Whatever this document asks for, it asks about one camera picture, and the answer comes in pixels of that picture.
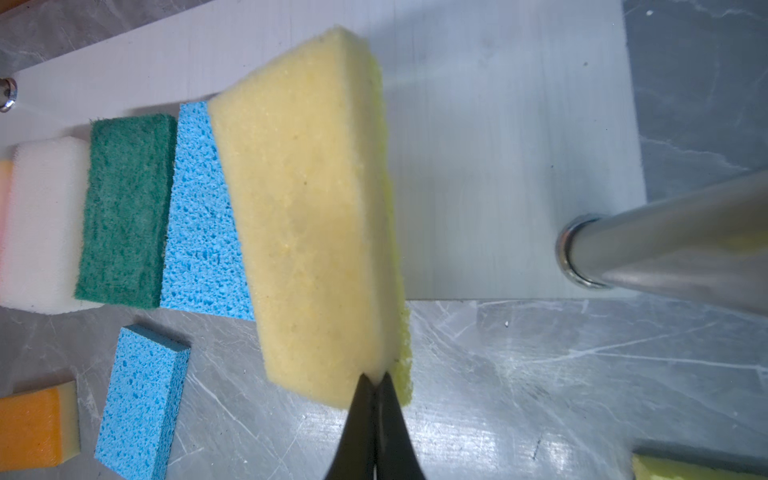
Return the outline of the white two-tier shelf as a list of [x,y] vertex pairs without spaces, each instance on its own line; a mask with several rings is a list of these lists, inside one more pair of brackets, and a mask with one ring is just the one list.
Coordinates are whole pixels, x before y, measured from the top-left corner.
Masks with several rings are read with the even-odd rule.
[[1,150],[208,99],[334,26],[383,71],[410,300],[587,298],[559,230],[646,199],[616,1],[212,1],[22,70]]

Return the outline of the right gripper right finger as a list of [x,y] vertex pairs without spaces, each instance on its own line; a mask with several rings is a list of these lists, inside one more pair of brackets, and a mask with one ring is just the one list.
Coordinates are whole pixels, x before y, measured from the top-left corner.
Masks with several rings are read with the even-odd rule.
[[376,388],[375,425],[376,478],[424,480],[389,373]]

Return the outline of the green sponge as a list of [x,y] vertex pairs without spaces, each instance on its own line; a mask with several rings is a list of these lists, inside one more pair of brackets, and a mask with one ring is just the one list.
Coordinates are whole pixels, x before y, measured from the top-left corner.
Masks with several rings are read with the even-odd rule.
[[159,306],[176,136],[168,114],[93,122],[77,299]]

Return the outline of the yellow sponge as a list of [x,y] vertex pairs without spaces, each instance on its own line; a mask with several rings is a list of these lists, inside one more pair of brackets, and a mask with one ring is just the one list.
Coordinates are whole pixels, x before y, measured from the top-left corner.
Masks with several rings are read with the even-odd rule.
[[681,456],[637,450],[632,454],[634,479],[767,480],[767,468],[718,458]]
[[349,407],[361,375],[412,397],[381,69],[334,27],[207,106],[267,377]]

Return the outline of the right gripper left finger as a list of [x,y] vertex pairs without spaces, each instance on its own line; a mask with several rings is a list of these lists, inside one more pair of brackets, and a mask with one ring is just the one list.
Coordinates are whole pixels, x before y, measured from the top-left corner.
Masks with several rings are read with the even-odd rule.
[[376,387],[361,375],[325,480],[371,480],[375,472]]

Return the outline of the orange sponge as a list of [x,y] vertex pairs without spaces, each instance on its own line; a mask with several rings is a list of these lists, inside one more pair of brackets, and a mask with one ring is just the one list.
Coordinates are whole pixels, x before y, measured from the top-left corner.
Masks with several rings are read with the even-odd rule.
[[58,466],[81,452],[76,383],[1,400],[1,470]]

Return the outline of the light blue sponge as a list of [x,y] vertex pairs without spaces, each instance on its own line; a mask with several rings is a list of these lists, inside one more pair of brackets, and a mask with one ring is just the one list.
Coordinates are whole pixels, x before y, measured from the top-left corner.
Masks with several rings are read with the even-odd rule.
[[142,325],[120,330],[95,459],[125,479],[166,477],[189,358]]
[[180,106],[160,306],[254,319],[205,102]]

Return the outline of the pink sponge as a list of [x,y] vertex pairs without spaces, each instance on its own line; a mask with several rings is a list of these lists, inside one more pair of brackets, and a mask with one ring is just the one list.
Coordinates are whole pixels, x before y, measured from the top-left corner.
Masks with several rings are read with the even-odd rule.
[[0,161],[0,238],[4,237],[12,170],[13,162],[11,160],[2,159]]

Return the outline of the white beige sponge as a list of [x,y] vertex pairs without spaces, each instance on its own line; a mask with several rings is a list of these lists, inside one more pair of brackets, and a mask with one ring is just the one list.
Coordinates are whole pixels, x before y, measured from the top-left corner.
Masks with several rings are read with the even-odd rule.
[[75,137],[17,146],[1,242],[3,307],[56,315],[100,306],[75,298],[89,169],[89,144]]

